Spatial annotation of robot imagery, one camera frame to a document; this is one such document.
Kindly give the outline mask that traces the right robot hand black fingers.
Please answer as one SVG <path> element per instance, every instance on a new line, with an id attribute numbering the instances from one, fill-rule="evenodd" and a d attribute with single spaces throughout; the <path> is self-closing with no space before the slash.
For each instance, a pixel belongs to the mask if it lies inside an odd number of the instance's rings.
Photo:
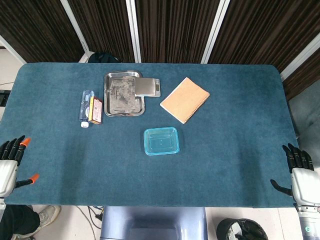
<path id="1" fill-rule="evenodd" d="M 311 156 L 292 144 L 283 145 L 291 179 L 291 188 L 280 186 L 274 179 L 271 185 L 277 191 L 293 197 L 298 206 L 320 206 L 320 175 L 315 171 Z"/>

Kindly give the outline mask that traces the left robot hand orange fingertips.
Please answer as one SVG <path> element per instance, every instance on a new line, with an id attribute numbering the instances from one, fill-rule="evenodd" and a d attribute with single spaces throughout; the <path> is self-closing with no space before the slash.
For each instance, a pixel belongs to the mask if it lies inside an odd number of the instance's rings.
<path id="1" fill-rule="evenodd" d="M 0 198 L 8 197 L 14 189 L 34 184 L 39 174 L 36 173 L 32 177 L 17 181 L 18 169 L 31 139 L 22 135 L 11 141 L 6 141 L 0 145 Z"/>

